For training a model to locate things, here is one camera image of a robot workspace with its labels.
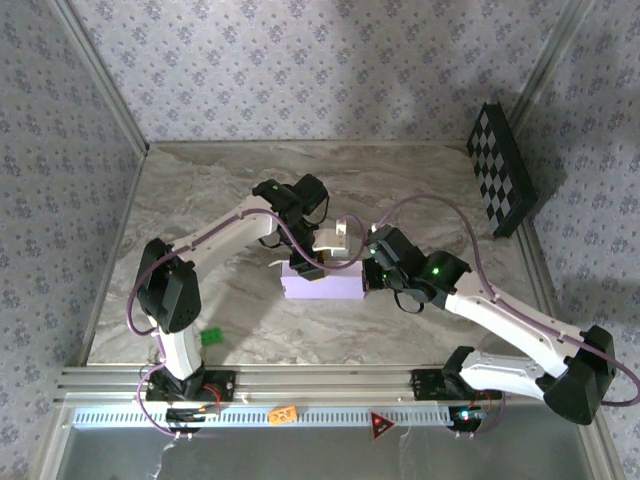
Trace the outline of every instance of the marble surface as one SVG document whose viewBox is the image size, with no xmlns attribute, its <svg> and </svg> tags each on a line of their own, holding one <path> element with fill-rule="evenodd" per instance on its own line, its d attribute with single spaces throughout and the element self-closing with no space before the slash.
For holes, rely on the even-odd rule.
<svg viewBox="0 0 640 480">
<path fill-rule="evenodd" d="M 470 161 L 460 151 L 431 145 L 164 145 L 151 149 L 143 169 L 89 363 L 142 363 L 157 356 L 150 338 L 129 333 L 124 316 L 149 240 L 171 241 L 202 228 L 260 181 L 293 183 L 307 172 L 329 190 L 329 219 L 352 212 L 370 225 L 396 200 L 421 191 L 453 199 L 477 229 L 491 281 L 533 304 L 519 253 L 512 241 L 491 237 Z M 425 253 L 446 249 L 472 263 L 469 237 L 448 207 L 416 202 L 393 223 Z M 356 233 L 355 225 L 349 228 Z M 203 310 L 196 330 L 221 327 L 225 337 L 202 349 L 208 364 L 428 364 L 445 361 L 459 345 L 508 350 L 483 328 L 436 307 L 403 313 L 390 292 L 364 300 L 286 300 L 279 268 L 268 265 L 288 254 L 256 243 L 200 282 Z M 148 325 L 137 303 L 134 312 L 139 326 Z"/>
</svg>

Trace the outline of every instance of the red triangle sticker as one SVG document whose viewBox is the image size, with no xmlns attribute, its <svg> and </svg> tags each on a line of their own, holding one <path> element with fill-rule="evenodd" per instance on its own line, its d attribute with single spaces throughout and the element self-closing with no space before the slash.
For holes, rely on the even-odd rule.
<svg viewBox="0 0 640 480">
<path fill-rule="evenodd" d="M 373 428 L 373 439 L 377 440 L 382 435 L 387 433 L 393 428 L 395 422 L 392 422 L 388 418 L 384 418 L 382 415 L 371 412 L 371 427 Z"/>
</svg>

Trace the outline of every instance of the black and white checkerboard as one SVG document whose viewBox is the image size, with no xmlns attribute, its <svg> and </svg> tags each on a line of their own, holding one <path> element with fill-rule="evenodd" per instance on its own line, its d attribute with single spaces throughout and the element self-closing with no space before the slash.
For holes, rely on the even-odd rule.
<svg viewBox="0 0 640 480">
<path fill-rule="evenodd" d="M 537 197 L 500 104 L 484 104 L 467 142 L 494 236 L 509 236 Z"/>
</svg>

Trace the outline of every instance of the orange sticker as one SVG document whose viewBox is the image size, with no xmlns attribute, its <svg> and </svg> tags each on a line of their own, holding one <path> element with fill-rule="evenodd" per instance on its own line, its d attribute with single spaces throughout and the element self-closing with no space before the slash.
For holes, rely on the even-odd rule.
<svg viewBox="0 0 640 480">
<path fill-rule="evenodd" d="M 269 412 L 269 425 L 276 426 L 283 423 L 295 422 L 298 419 L 296 407 L 276 408 Z"/>
</svg>

